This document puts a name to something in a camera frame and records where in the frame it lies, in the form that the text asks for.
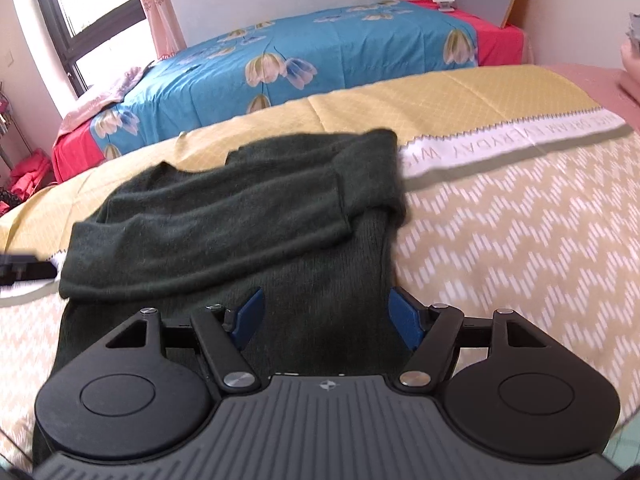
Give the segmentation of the dark green knit sweater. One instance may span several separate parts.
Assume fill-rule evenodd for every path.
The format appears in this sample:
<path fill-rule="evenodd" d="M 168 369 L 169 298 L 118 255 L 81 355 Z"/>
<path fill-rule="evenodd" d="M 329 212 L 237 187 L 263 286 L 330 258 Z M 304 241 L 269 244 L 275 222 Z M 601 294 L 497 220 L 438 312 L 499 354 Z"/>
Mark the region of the dark green knit sweater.
<path fill-rule="evenodd" d="M 407 349 L 387 301 L 405 216 L 386 129 L 273 136 L 202 172 L 162 162 L 74 224 L 54 365 L 142 308 L 187 318 L 261 289 L 266 315 L 244 352 L 260 377 L 395 373 Z"/>

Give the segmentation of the yellow beige patterned bedspread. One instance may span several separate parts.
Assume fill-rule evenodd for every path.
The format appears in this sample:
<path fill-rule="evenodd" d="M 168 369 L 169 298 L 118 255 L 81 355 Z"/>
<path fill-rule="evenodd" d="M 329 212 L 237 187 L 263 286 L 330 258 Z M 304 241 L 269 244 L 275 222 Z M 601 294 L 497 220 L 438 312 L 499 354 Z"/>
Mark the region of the yellow beige patterned bedspread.
<path fill-rule="evenodd" d="M 639 102 L 583 65 L 430 73 L 181 133 L 46 188 L 1 220 L 6 252 L 50 257 L 117 185 L 158 162 L 201 171 L 268 136 L 396 132 L 408 217 L 395 273 L 416 298 L 517 310 L 620 396 L 606 452 L 639 460 Z"/>

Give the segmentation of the dark framed window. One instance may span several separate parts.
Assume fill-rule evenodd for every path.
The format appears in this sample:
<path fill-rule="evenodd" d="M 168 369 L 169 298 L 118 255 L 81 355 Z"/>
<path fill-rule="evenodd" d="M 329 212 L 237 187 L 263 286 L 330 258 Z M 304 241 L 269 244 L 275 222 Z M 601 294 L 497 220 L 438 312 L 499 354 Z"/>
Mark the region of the dark framed window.
<path fill-rule="evenodd" d="M 156 58 L 140 0 L 37 0 L 75 93 Z"/>

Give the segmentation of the pink curtain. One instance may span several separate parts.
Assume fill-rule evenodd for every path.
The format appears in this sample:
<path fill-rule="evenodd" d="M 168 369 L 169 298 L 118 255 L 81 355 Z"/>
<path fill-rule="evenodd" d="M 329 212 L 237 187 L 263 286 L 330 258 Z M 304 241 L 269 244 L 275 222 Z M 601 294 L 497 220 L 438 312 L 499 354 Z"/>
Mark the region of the pink curtain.
<path fill-rule="evenodd" d="M 186 48 L 182 30 L 171 0 L 140 0 L 149 22 L 151 36 L 159 60 L 171 58 Z"/>

